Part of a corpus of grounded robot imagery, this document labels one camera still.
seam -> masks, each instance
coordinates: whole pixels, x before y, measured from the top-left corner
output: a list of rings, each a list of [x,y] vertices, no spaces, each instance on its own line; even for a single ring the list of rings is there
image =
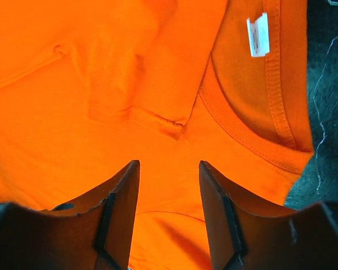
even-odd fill
[[[211,112],[211,109],[208,107],[208,105],[207,105],[207,104],[208,104],[208,101],[206,100],[206,98],[205,98],[204,94],[202,93],[202,91],[200,91],[199,95],[200,95],[200,98],[202,99],[202,101],[203,101],[203,103],[204,103],[204,105],[205,105],[207,111],[208,111],[209,114],[212,116],[212,118],[214,119],[214,121],[215,121],[220,127],[222,127],[221,124],[220,124],[220,123],[216,120],[216,118],[213,116],[213,114],[212,114],[212,112]],[[241,141],[240,138],[234,138],[232,135],[230,135],[230,134],[225,130],[225,128],[222,127],[222,129],[223,129],[229,136],[231,136],[231,138],[233,138],[235,141],[239,142],[239,143],[240,143],[242,146],[244,146],[246,149],[252,151],[250,148],[248,148],[248,147],[246,146],[246,144],[245,144],[243,141]],[[290,173],[293,173],[293,171],[294,171],[295,174],[299,174],[299,171],[298,171],[297,169],[293,170],[292,167],[286,166],[285,164],[277,164],[274,160],[268,158],[267,155],[266,155],[265,153],[263,154],[262,152],[259,152],[259,151],[258,151],[258,152],[254,152],[254,154],[256,154],[256,155],[258,155],[259,157],[263,158],[264,160],[270,162],[271,165],[274,165],[274,170],[275,170],[277,173],[279,173],[280,175],[284,176],[284,177],[288,177]],[[288,173],[284,173],[284,172],[282,172],[281,170],[279,170],[279,169],[278,169],[278,166],[285,168],[286,171],[288,171]]]
[[[141,214],[147,214],[147,213],[168,213],[168,214],[178,214],[178,215],[183,215],[185,217],[188,217],[188,218],[194,218],[198,221],[201,221],[201,222],[205,222],[204,220],[201,220],[200,218],[196,218],[196,217],[193,217],[191,215],[187,215],[187,214],[183,214],[183,213],[179,213],[179,212],[174,212],[174,211],[163,211],[163,210],[152,210],[152,211],[144,211],[144,212],[140,212],[140,213],[137,213],[135,215],[141,215]]]
[[[100,108],[104,108],[104,109],[107,109],[107,110],[111,110],[111,109],[109,109],[108,107],[103,106],[102,104],[100,104],[100,103],[97,102],[97,101],[90,101],[90,103],[91,103],[92,105],[98,105],[98,106],[99,106],[99,109],[94,107],[93,110],[96,111],[96,112],[98,112],[98,113],[100,113],[100,114],[103,114],[103,115],[105,115],[105,116],[112,116],[112,117],[130,116],[130,114],[131,114],[133,111],[136,111],[136,112],[138,112],[138,113],[140,113],[140,114],[142,114],[142,113],[149,114],[150,116],[153,116],[153,117],[156,117],[156,118],[158,118],[158,119],[160,119],[160,120],[163,120],[163,121],[167,122],[168,124],[172,124],[174,127],[183,127],[183,125],[180,124],[180,123],[177,123],[177,122],[175,122],[175,121],[166,119],[166,118],[164,118],[164,117],[162,117],[162,116],[160,116],[160,115],[158,115],[158,114],[156,114],[156,113],[154,113],[154,112],[152,112],[152,111],[149,111],[149,110],[147,110],[147,109],[144,109],[144,108],[139,107],[139,106],[136,106],[136,105],[129,106],[128,108],[122,109],[122,110],[115,110],[116,112],[118,112],[118,114],[114,114],[114,113],[113,113],[113,114],[107,114],[107,113],[103,112]]]
[[[221,92],[223,92],[223,88],[222,86],[220,85],[220,82],[218,80],[218,76],[216,74],[216,70],[215,70],[215,67],[213,66],[213,72],[214,72],[214,76],[215,76],[215,79],[216,79],[216,82],[217,82],[217,85],[219,87],[219,90]],[[284,170],[288,171],[289,173],[295,173],[295,174],[299,174],[299,171],[293,167],[290,167],[290,166],[287,166],[286,164],[283,164],[283,163],[278,163],[276,162],[275,160],[271,159],[265,152],[262,152],[262,151],[259,151],[259,150],[256,150],[256,151],[253,151],[253,149],[250,149],[248,148],[248,146],[246,145],[246,143],[242,140],[241,137],[233,137],[227,130],[226,128],[224,128],[222,126],[222,124],[220,123],[219,120],[217,120],[217,117],[215,117],[212,113],[212,111],[215,111],[215,110],[212,110],[211,106],[210,106],[210,101],[207,99],[206,97],[206,93],[203,91],[203,89],[201,88],[200,89],[200,95],[201,95],[201,98],[203,100],[203,103],[205,105],[205,107],[207,108],[207,111],[210,113],[210,115],[213,117],[214,121],[220,126],[222,127],[222,129],[228,134],[231,136],[231,138],[233,138],[235,141],[239,142],[242,146],[244,146],[245,148],[247,148],[248,150],[252,151],[254,154],[256,155],[259,155],[261,158],[265,159],[266,161],[270,162],[271,164],[273,164],[274,166],[277,166],[277,167],[280,167],[280,168],[284,168]]]
[[[28,69],[26,71],[22,71],[19,74],[16,74],[16,75],[14,75],[14,76],[12,76],[10,78],[7,78],[7,79],[4,79],[4,80],[0,81],[0,85],[4,84],[5,82],[12,81],[12,80],[15,80],[15,79],[19,80],[23,76],[29,75],[32,72],[38,70],[39,68],[42,68],[43,66],[51,64],[51,63],[53,63],[55,61],[58,61],[58,60],[60,60],[60,59],[62,59],[64,57],[65,57],[65,55],[62,55],[62,54],[60,54],[60,55],[53,55],[50,58],[48,58],[47,60],[44,60],[44,61],[40,62],[39,64],[36,64],[35,66],[31,67],[30,69]]]
[[[291,132],[291,128],[289,126],[289,122],[286,117],[286,113],[284,111],[283,104],[283,96],[281,89],[281,63],[280,63],[280,44],[279,44],[279,20],[280,20],[280,10],[279,5],[280,2],[278,0],[274,0],[275,3],[275,52],[273,52],[273,59],[270,58],[270,55],[265,56],[265,72],[266,72],[266,87],[267,87],[267,97],[269,100],[269,108],[270,113],[272,115],[272,120],[277,131],[277,135],[279,139],[282,141],[282,145],[288,146],[291,149],[297,150],[296,143],[294,140],[293,133]],[[264,7],[268,9],[268,1],[264,0]],[[271,73],[269,71],[269,65],[274,65],[275,70]],[[275,73],[275,79],[269,77],[269,74]]]

orange fabric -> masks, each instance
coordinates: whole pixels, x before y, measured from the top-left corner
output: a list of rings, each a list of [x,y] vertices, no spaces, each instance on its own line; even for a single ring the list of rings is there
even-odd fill
[[[140,160],[134,270],[211,268],[200,160],[283,204],[314,152],[306,1],[199,2],[0,1],[0,201],[52,209]]]

dark background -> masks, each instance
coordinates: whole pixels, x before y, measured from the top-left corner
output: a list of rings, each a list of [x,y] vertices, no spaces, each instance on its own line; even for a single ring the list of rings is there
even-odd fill
[[[302,209],[320,200],[338,201],[338,38],[326,55],[332,40],[338,37],[338,6],[332,6],[326,0],[308,0],[307,19],[307,98],[317,158],[314,155],[308,162],[287,196],[286,206],[293,209]],[[322,72],[323,77],[315,90]],[[323,129],[320,122],[326,131],[326,138],[321,144]],[[321,185],[317,191],[318,175]]]

white label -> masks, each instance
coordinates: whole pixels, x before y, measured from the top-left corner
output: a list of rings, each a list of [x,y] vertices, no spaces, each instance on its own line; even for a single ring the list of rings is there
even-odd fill
[[[253,24],[247,19],[249,47],[252,57],[263,57],[269,53],[268,16],[263,13]]]

